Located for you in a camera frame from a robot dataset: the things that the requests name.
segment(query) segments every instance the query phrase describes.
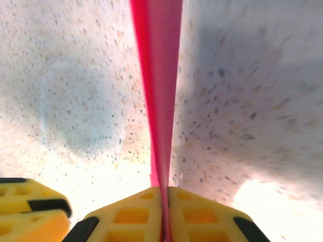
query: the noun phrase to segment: yellow foam block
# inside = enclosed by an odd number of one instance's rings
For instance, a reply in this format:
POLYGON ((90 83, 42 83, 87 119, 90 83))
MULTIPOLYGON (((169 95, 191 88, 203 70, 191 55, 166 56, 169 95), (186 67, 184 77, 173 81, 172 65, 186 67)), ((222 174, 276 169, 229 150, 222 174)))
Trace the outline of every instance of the yellow foam block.
POLYGON ((269 241, 243 212, 177 187, 168 194, 172 242, 269 241))
POLYGON ((62 210, 0 216, 0 241, 61 242, 69 230, 62 210))
POLYGON ((162 231, 159 187, 88 214, 63 242, 159 242, 162 231))
POLYGON ((0 178, 0 215, 62 209, 71 216, 67 198, 32 180, 0 178))

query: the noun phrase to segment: speckled white floor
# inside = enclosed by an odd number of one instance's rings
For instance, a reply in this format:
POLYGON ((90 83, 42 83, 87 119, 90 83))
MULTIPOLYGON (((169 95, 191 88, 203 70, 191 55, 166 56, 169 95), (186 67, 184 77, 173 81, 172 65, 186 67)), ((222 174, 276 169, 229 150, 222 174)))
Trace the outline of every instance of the speckled white floor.
MULTIPOLYGON (((322 241, 320 0, 184 1, 171 184, 322 241)), ((0 175, 69 197, 71 223, 149 186, 128 1, 0 2, 0 175)))

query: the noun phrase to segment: yellow plastic part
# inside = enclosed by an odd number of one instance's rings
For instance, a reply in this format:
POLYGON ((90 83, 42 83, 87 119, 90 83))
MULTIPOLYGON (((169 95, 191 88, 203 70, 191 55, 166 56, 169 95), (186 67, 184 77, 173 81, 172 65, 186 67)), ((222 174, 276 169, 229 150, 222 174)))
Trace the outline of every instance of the yellow plastic part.
POLYGON ((131 197, 86 215, 99 223, 86 242, 159 242, 162 231, 162 207, 159 187, 152 187, 131 197))
POLYGON ((245 213, 177 187, 168 196, 172 242, 248 242, 233 220, 245 213))
POLYGON ((70 222, 63 210, 0 216, 0 241, 61 242, 70 222))
POLYGON ((67 198, 36 182, 25 179, 23 183, 0 183, 0 215, 32 212, 28 201, 67 198))

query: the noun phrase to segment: black rubber strip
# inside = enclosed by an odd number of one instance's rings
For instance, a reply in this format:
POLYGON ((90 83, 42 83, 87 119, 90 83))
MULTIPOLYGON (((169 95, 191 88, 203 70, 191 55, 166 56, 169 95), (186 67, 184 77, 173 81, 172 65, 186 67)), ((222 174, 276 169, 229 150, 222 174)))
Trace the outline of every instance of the black rubber strip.
POLYGON ((233 220, 249 242, 270 242, 254 222, 241 217, 233 220))
POLYGON ((70 205, 64 199, 30 200, 28 204, 33 212, 61 209, 68 218, 72 215, 70 205))
POLYGON ((27 180, 20 177, 1 177, 0 183, 25 183, 27 180))
POLYGON ((98 223, 97 217, 89 217, 78 222, 62 242, 86 242, 98 223))

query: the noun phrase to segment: speckled surface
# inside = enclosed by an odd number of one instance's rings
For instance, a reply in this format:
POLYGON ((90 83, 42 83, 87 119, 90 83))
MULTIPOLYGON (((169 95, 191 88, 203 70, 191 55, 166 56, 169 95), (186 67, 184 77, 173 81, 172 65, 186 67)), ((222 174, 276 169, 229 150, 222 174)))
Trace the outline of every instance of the speckled surface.
MULTIPOLYGON (((66 194, 72 223, 149 186, 127 1, 0 3, 0 175, 66 194)), ((321 1, 184 1, 171 185, 322 241, 321 1)))

